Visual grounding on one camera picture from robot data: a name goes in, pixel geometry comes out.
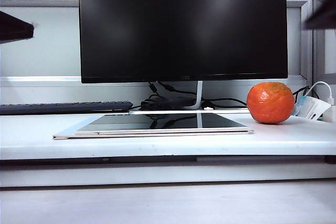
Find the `orange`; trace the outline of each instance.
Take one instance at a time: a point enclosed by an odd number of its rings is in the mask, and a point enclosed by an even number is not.
[[[260,123],[280,123],[293,112],[294,96],[281,82],[261,82],[247,95],[247,107],[252,117]]]

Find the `black monitor screen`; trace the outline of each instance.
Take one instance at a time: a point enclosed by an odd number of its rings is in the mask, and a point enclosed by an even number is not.
[[[286,0],[80,0],[82,82],[287,77]]]

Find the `power adapter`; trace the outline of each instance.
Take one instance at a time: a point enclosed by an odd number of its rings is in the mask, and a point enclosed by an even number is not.
[[[336,105],[332,105],[323,113],[325,122],[336,123]]]

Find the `desk surface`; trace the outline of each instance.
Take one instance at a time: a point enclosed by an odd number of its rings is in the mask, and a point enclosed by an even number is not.
[[[1,159],[162,155],[336,155],[336,125],[291,116],[277,125],[250,114],[223,116],[249,135],[165,136],[53,140],[52,135],[97,114],[1,116]]]

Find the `black keyboard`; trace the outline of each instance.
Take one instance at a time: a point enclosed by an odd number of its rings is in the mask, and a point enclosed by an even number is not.
[[[133,104],[128,101],[40,103],[40,104],[2,104],[0,106],[0,115],[120,112],[120,111],[127,111],[132,106]]]

